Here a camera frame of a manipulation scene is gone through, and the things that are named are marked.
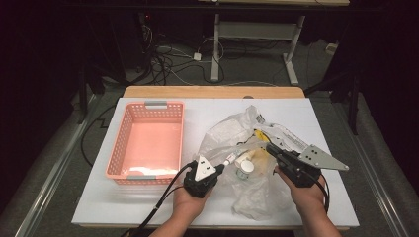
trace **gray floor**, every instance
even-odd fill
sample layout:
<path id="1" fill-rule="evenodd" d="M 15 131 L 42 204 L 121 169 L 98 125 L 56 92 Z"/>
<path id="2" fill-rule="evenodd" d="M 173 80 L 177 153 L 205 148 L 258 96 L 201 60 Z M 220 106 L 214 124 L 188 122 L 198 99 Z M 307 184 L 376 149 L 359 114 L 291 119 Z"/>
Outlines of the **gray floor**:
<path id="1" fill-rule="evenodd" d="M 289 86 L 290 82 L 284 69 L 281 57 L 282 52 L 287 52 L 289 44 L 280 41 L 274 48 L 269 41 L 259 41 L 258 47 L 247 47 L 248 51 L 243 55 L 243 48 L 233 52 L 230 48 L 238 48 L 237 45 L 225 46 L 225 54 L 221 60 L 224 72 L 224 80 L 220 85 L 237 86 Z M 293 58 L 293 65 L 301 88 L 307 88 L 321 81 L 322 76 L 332 58 L 324 52 L 326 43 L 319 41 L 312 45 L 299 45 Z M 187 47 L 176 45 L 180 51 L 172 53 L 193 55 L 193 51 Z M 228 57 L 240 56 L 238 59 Z M 188 58 L 173 57 L 175 64 L 188 61 Z M 199 63 L 205 70 L 205 76 L 210 79 L 210 65 Z M 134 78 L 137 73 L 134 70 L 127 72 L 129 78 Z M 151 81 L 147 78 L 139 84 Z M 167 78 L 167 85 L 209 85 L 205 82 L 200 67 L 189 67 Z M 106 93 L 96 98 L 91 105 L 90 118 L 96 118 L 102 111 L 113 105 L 122 95 L 124 88 L 105 79 Z M 371 118 L 368 106 L 360 98 L 358 115 L 358 136 L 354 136 L 345 123 L 347 104 L 332 104 L 327 92 L 314 93 L 310 96 L 314 110 L 318 117 L 326 141 L 332 154 L 342 159 L 351 167 L 348 173 L 342 173 L 342 179 L 347 188 L 350 199 L 357 212 L 361 223 L 358 228 L 342 232 L 344 236 L 419 236 L 417 223 L 419 221 L 418 197 L 410 184 L 402 175 L 390 151 L 385 145 L 382 136 L 374 120 Z M 113 111 L 101 116 L 105 123 L 109 122 Z M 80 125 L 77 124 L 79 113 L 75 109 L 73 115 L 56 133 L 37 159 L 33 169 L 21 184 L 0 219 L 0 236 L 15 236 L 25 217 L 27 216 L 34 200 L 37 198 L 45 180 L 54 169 L 54 165 L 62 157 Z M 100 128 L 100 122 L 95 122 L 86 134 L 84 147 L 87 157 L 94 162 L 102 140 L 106 134 L 105 128 Z M 77 201 L 80 198 L 84 185 L 88 179 L 90 167 L 83 160 L 79 141 L 73 150 L 70 150 L 68 164 L 62 177 L 58 177 L 57 189 L 52 199 L 45 204 L 43 212 L 38 211 L 38 221 L 34 224 L 33 232 L 23 236 L 120 236 L 123 229 L 92 229 L 83 228 L 71 224 Z M 189 233 L 190 236 L 200 233 Z M 212 233 L 218 235 L 234 236 L 234 233 Z M 256 231 L 242 232 L 241 236 L 263 236 L 273 234 L 271 232 Z"/>

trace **black cable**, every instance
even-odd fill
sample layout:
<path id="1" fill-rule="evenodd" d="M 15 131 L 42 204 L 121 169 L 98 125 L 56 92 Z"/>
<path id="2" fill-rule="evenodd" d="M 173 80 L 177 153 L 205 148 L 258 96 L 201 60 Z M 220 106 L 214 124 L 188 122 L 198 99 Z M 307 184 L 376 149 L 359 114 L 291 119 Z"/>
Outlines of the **black cable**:
<path id="1" fill-rule="evenodd" d="M 81 149 L 81 154 L 83 156 L 83 159 L 86 161 L 86 163 L 90 166 L 93 167 L 92 162 L 89 161 L 89 159 L 86 156 L 86 153 L 84 152 L 84 147 L 83 147 L 83 143 L 84 143 L 84 138 L 86 136 L 86 133 L 89 131 L 89 129 L 92 127 L 92 125 L 95 123 L 95 121 L 97 121 L 102 115 L 104 115 L 107 111 L 109 111 L 110 109 L 114 108 L 116 105 L 112 105 L 111 107 L 105 109 L 103 112 L 101 112 L 100 115 L 98 115 L 90 124 L 89 126 L 87 126 L 86 130 L 83 132 L 82 136 L 81 136 L 81 140 L 80 140 L 80 149 Z"/>
<path id="2" fill-rule="evenodd" d="M 176 182 L 176 180 L 179 178 L 179 176 L 188 168 L 196 165 L 197 161 L 192 161 L 190 163 L 188 163 L 186 166 L 182 167 L 182 169 L 179 170 L 179 172 L 176 174 L 176 176 L 172 179 L 172 181 L 170 182 L 169 186 L 167 186 L 165 192 L 163 193 L 163 195 L 161 196 L 160 200 L 157 202 L 157 204 L 153 207 L 153 209 L 151 210 L 151 212 L 148 214 L 148 216 L 145 218 L 145 220 L 136 228 L 134 229 L 130 229 L 128 231 L 126 231 L 123 235 L 121 235 L 122 237 L 126 236 L 128 233 L 128 236 L 137 236 L 139 234 L 139 231 L 141 231 L 147 224 L 148 222 L 151 220 L 151 218 L 154 216 L 154 214 L 157 212 L 157 210 L 160 208 L 161 204 L 163 203 L 163 201 L 176 189 L 170 191 L 170 189 L 172 188 L 173 184 Z"/>
<path id="3" fill-rule="evenodd" d="M 321 192 L 324 194 L 324 209 L 326 210 L 326 213 L 327 213 L 327 211 L 329 211 L 329 203 L 330 203 L 330 193 L 329 193 L 329 186 L 327 185 L 327 192 L 326 192 L 326 190 L 324 189 L 324 187 L 318 182 L 318 180 L 316 180 L 316 179 L 314 179 L 314 177 L 312 177 L 310 174 L 308 174 L 307 172 L 305 172 L 305 171 L 303 171 L 303 170 L 301 170 L 301 172 L 303 173 L 303 174 L 305 174 L 310 180 L 312 180 L 313 182 L 314 182 L 314 184 L 316 184 L 319 188 L 320 188 L 320 190 L 321 190 Z M 327 181 L 326 181 L 326 179 L 324 178 L 324 176 L 323 175 L 321 175 L 322 177 L 323 177 L 323 179 L 324 179 L 324 182 L 327 184 Z"/>

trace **basket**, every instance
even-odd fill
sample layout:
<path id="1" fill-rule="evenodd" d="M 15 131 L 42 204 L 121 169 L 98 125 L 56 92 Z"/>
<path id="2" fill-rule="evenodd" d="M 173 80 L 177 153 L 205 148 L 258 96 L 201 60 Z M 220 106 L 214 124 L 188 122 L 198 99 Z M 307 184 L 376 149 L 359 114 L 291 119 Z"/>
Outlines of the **basket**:
<path id="1" fill-rule="evenodd" d="M 167 185 L 181 165 L 184 104 L 126 105 L 106 175 L 119 185 Z"/>

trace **clear plastic bag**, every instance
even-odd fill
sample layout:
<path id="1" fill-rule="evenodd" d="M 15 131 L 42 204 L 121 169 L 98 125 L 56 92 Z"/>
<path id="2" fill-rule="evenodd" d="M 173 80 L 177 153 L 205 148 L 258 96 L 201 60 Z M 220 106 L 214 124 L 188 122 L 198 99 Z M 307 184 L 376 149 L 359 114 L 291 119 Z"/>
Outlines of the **clear plastic bag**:
<path id="1" fill-rule="evenodd" d="M 247 179 L 237 176 L 234 163 L 225 167 L 219 185 L 231 186 L 236 196 L 232 210 L 255 220 L 269 219 L 274 213 L 290 206 L 293 201 L 290 189 L 278 176 L 273 176 L 276 160 L 266 151 L 266 142 L 254 136 L 254 129 L 261 129 L 275 137 L 282 149 L 301 152 L 307 144 L 285 127 L 267 123 L 256 107 L 244 113 L 229 116 L 210 129 L 199 149 L 213 165 L 223 163 L 231 155 L 251 152 L 254 170 Z"/>

